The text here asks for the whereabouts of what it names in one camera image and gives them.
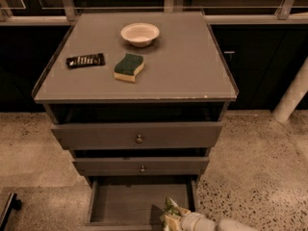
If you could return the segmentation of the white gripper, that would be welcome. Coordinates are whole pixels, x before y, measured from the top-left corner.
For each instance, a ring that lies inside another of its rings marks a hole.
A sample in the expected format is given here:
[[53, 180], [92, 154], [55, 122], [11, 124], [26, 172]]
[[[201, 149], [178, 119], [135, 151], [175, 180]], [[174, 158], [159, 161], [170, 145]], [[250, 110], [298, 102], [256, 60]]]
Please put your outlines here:
[[216, 231], [216, 223], [204, 215], [179, 207], [181, 218], [165, 215], [165, 222], [171, 231]]

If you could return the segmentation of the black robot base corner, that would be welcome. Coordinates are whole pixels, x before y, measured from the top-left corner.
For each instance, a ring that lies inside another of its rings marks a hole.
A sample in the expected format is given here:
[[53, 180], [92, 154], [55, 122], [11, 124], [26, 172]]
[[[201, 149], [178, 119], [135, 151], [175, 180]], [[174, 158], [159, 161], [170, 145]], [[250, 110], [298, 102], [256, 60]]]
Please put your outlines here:
[[5, 230], [12, 210], [20, 211], [21, 208], [22, 201], [18, 198], [15, 192], [11, 192], [0, 216], [0, 231]]

